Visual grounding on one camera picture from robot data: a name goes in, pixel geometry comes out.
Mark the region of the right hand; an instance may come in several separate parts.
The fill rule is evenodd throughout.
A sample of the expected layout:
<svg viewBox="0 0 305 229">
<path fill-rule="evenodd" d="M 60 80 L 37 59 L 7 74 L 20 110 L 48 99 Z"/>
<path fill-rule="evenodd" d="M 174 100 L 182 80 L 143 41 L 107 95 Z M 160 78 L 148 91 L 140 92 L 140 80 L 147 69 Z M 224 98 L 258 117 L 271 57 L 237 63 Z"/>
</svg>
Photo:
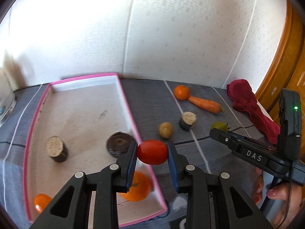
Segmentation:
<svg viewBox="0 0 305 229">
<path fill-rule="evenodd" d="M 262 200 L 262 190 L 264 186 L 263 178 L 262 178 L 262 170 L 259 168 L 254 169 L 256 174 L 258 174 L 258 178 L 255 181 L 255 188 L 252 195 L 252 200 L 256 205 L 258 205 Z M 287 228 L 287 226 L 291 223 L 293 218 L 297 215 L 301 208 L 302 204 L 302 187 L 292 184 L 291 186 L 291 196 L 290 196 L 290 206 L 288 209 L 287 217 L 285 221 L 280 226 L 286 214 L 286 207 L 289 195 L 289 187 L 288 184 L 281 184 L 274 189 L 270 189 L 266 192 L 266 196 L 271 200 L 283 200 L 284 203 L 279 210 L 278 214 L 275 216 L 274 220 L 271 222 L 274 228 Z"/>
</svg>

